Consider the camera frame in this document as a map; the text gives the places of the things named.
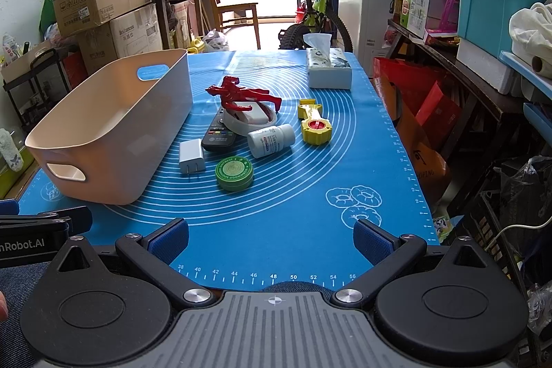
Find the red toy figure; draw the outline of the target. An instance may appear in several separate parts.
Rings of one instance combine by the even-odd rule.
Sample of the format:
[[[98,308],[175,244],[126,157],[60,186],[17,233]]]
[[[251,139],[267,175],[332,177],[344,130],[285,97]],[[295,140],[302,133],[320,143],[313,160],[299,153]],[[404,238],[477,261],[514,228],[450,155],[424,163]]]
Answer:
[[[230,111],[251,111],[253,109],[239,106],[239,102],[270,102],[274,104],[276,112],[280,110],[282,104],[282,99],[271,95],[269,90],[239,86],[239,78],[233,76],[224,76],[220,86],[211,85],[206,88],[206,92],[211,96],[219,95],[222,107]]]

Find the large stacked cardboard box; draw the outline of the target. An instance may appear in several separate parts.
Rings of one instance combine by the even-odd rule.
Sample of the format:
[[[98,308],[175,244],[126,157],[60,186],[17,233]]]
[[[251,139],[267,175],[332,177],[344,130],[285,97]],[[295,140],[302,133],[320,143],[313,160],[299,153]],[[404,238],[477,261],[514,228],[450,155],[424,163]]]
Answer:
[[[154,4],[79,33],[77,40],[89,75],[123,57],[163,49]]]

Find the blue silicone baking mat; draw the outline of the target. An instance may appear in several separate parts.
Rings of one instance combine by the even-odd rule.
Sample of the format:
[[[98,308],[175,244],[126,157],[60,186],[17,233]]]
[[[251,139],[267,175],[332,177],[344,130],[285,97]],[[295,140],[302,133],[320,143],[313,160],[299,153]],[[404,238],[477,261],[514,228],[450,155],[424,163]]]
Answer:
[[[207,89],[226,76],[278,96],[278,121],[295,130],[301,127],[299,101],[316,100],[331,124],[330,142],[313,146],[297,139],[257,159],[238,139],[229,154],[249,159],[253,168],[252,184],[242,191],[220,187],[220,154],[206,153],[205,169],[187,175],[180,171],[178,145],[172,145],[135,202],[90,204],[88,240],[111,245],[125,233],[147,235],[182,218],[189,243],[174,269],[210,288],[243,290],[284,281],[339,289],[355,280],[369,268],[353,243],[359,219],[436,244],[430,207],[398,132],[356,57],[349,55],[348,62],[350,89],[313,90],[299,50],[189,56],[191,88],[184,97],[191,110],[177,144],[203,137],[220,105]]]

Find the black tv remote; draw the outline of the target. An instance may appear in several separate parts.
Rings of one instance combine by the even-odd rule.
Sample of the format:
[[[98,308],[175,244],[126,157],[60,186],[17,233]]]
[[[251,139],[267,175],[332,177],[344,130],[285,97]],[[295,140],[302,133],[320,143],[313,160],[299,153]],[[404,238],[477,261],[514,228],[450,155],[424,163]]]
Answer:
[[[208,152],[228,151],[236,142],[236,135],[223,121],[224,113],[225,110],[220,107],[201,140],[202,148]]]

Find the black metal shelf cart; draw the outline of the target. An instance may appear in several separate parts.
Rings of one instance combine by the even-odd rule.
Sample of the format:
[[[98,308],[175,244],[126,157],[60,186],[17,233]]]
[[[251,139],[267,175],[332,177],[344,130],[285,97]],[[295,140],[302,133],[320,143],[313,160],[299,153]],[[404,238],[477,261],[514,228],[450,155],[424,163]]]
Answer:
[[[41,51],[28,62],[28,71],[14,78],[12,81],[3,82],[3,89],[8,95],[10,104],[14,108],[21,127],[25,132],[30,132],[59,103],[58,100],[54,100],[47,93],[45,85],[39,79],[39,76],[52,66],[57,68],[61,78],[63,88],[65,89],[63,96],[69,94],[71,88],[66,71],[62,65],[60,54],[56,49]],[[28,86],[31,91],[31,96],[26,101],[29,107],[25,107],[25,105],[19,107],[12,94],[12,91],[23,86]]]

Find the green white product box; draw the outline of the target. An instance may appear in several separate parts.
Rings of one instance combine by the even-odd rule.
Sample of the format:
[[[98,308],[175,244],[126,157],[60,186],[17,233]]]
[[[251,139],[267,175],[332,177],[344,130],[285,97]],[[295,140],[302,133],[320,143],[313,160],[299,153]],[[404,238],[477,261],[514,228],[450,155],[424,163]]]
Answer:
[[[419,38],[426,34],[430,0],[402,0],[401,26]]]

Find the white tape roll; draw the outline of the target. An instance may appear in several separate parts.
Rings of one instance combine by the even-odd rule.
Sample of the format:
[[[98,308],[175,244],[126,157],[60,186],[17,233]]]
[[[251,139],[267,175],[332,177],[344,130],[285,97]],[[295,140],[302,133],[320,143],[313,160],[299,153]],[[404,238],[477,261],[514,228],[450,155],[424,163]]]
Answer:
[[[265,104],[258,102],[237,102],[238,107],[250,107],[249,110],[223,109],[223,124],[238,136],[247,136],[276,124],[277,114]]]

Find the yellow toy wrench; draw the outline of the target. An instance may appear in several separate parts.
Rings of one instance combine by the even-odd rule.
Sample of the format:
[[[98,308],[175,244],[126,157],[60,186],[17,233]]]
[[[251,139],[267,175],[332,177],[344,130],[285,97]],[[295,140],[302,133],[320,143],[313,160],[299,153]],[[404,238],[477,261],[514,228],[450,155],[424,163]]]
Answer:
[[[320,146],[330,142],[332,126],[322,117],[323,106],[315,99],[301,99],[297,106],[302,139],[306,144]]]

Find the yellow oil jug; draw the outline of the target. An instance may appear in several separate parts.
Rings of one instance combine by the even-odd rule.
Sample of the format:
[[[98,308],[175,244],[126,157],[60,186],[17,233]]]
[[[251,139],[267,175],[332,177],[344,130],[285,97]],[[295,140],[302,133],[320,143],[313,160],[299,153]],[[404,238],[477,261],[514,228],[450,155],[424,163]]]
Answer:
[[[205,42],[201,38],[196,37],[190,42],[190,46],[187,48],[187,52],[189,54],[199,54],[203,53],[205,49]]]

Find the red gift bag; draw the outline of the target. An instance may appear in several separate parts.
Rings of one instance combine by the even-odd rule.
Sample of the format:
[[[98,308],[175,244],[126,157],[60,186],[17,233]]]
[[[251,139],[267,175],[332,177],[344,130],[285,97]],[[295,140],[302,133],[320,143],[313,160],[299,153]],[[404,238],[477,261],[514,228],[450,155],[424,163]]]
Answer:
[[[434,67],[376,57],[372,85],[382,99],[428,202],[439,200],[451,180],[438,146],[459,122],[460,106],[443,90]]]

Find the green round tin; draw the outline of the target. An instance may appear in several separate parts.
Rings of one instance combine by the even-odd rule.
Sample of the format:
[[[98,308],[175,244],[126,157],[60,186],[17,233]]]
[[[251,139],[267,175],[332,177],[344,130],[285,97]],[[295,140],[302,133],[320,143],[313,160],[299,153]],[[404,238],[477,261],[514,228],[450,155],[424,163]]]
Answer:
[[[247,158],[231,156],[217,163],[215,177],[219,187],[223,190],[246,190],[253,183],[254,168]]]

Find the white pill bottle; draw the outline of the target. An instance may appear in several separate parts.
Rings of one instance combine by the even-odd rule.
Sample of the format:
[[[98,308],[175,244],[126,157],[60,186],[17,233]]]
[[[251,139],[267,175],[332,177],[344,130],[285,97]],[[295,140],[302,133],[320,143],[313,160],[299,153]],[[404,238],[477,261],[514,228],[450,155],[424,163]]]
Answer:
[[[250,152],[256,159],[280,152],[295,141],[294,129],[290,124],[266,127],[249,132],[247,136]]]

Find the tissue box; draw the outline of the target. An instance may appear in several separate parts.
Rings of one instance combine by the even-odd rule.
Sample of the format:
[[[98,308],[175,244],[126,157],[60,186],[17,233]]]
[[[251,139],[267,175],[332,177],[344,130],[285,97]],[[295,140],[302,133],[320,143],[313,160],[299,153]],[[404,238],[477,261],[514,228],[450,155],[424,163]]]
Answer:
[[[342,49],[331,46],[329,33],[306,33],[309,87],[317,90],[346,90],[352,87],[352,67]]]

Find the beige plastic storage bin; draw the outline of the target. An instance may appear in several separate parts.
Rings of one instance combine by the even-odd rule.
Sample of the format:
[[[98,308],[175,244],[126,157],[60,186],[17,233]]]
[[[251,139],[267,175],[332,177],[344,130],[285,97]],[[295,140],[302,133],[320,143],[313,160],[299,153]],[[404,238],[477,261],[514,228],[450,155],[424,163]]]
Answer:
[[[124,206],[144,192],[192,104],[186,50],[125,57],[70,91],[25,145],[61,194]]]

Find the white usb charger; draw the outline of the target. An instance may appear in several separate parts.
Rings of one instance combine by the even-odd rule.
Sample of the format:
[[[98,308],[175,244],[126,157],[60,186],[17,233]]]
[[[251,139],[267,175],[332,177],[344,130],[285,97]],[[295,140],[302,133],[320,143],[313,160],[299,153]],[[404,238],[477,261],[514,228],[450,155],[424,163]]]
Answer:
[[[179,167],[183,175],[203,172],[206,169],[203,148],[200,139],[180,142]]]

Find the teal plastic storage bin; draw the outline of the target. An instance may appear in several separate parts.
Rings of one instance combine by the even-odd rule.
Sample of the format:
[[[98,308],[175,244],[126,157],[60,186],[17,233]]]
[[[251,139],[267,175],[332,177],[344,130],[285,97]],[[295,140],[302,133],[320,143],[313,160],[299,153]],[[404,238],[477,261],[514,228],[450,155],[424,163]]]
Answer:
[[[522,8],[546,0],[460,0],[457,33],[473,45],[498,57],[511,49],[511,17]]]

